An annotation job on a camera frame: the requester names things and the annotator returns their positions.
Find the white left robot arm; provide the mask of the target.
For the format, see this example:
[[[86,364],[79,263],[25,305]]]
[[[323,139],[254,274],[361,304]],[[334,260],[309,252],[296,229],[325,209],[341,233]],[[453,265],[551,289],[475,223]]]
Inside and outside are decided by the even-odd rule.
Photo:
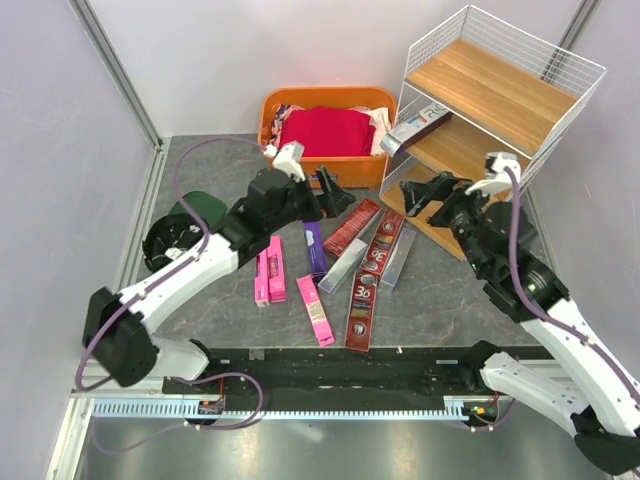
[[[84,356],[107,377],[131,387],[152,373],[182,377],[198,393],[219,382],[219,369],[196,343],[155,337],[159,326],[202,289],[240,269],[270,244],[272,234],[297,221],[335,218],[354,203],[326,169],[316,171],[321,193],[304,174],[263,169],[246,195],[189,251],[147,279],[113,293],[92,294],[82,336]]]

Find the purple white toothpaste box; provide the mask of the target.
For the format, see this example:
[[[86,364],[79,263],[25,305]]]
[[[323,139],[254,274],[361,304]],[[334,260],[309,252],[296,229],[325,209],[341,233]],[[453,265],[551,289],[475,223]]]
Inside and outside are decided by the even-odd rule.
[[[394,157],[429,135],[452,117],[452,112],[442,105],[432,102],[413,113],[386,133],[381,142],[382,151]]]

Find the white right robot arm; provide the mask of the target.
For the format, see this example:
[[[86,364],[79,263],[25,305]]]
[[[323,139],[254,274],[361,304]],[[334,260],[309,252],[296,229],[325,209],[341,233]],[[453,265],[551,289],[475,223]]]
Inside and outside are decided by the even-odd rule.
[[[439,203],[429,225],[451,231],[491,303],[537,339],[573,382],[563,386],[482,341],[458,368],[460,386],[473,394],[489,388],[527,405],[609,475],[638,473],[639,382],[589,327],[553,270],[530,252],[536,230],[520,194],[491,202],[483,183],[449,172],[399,186],[410,217]]]

